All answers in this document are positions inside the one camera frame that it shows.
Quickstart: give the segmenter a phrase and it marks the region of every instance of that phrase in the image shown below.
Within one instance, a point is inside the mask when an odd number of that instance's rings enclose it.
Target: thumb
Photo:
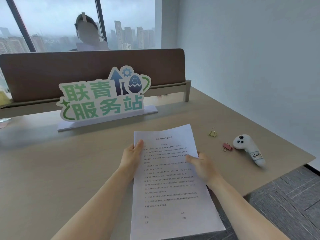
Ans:
[[[193,156],[190,156],[190,155],[186,155],[186,161],[188,163],[191,163],[191,164],[195,165],[195,166],[198,165],[199,160],[200,160],[199,158],[196,158],[196,157],[193,157]]]
[[[134,152],[140,154],[143,149],[143,140],[138,141],[136,147],[134,148]]]

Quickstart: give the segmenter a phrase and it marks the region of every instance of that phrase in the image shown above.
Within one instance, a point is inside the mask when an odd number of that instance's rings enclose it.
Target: sign base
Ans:
[[[83,121],[77,121],[77,122],[69,122],[69,121],[63,120],[58,124],[58,132],[72,130],[82,126],[94,125],[94,124],[99,124],[103,122],[119,120],[119,119],[134,117],[138,115],[153,114],[153,113],[158,113],[158,109],[154,105],[147,105],[142,110],[133,111],[130,113],[120,113],[120,114],[110,115],[110,116],[101,117],[101,118],[92,119],[92,120],[83,120]]]

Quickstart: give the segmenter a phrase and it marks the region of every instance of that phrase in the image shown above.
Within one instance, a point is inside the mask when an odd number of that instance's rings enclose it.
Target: table top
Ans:
[[[0,130],[0,239],[50,239],[99,190],[120,164],[134,131],[161,131],[191,124],[199,151],[208,154],[242,195],[315,157],[216,100],[191,88],[145,98],[158,113],[58,132],[60,111],[15,117]],[[208,136],[212,127],[217,137]],[[222,151],[250,135],[266,169],[244,151]],[[130,239],[133,184],[128,187],[111,239]]]

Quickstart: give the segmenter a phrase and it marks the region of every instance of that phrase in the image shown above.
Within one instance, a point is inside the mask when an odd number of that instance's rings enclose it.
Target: egg icon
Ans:
[[[139,93],[142,89],[142,82],[137,75],[133,75],[129,80],[129,90],[132,93]]]

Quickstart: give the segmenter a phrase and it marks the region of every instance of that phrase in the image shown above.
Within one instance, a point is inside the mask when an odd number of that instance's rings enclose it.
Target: upward arrow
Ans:
[[[117,92],[117,96],[121,96],[121,85],[120,85],[120,79],[122,79],[121,75],[114,70],[110,80],[114,80],[114,84],[115,84],[115,90]]]

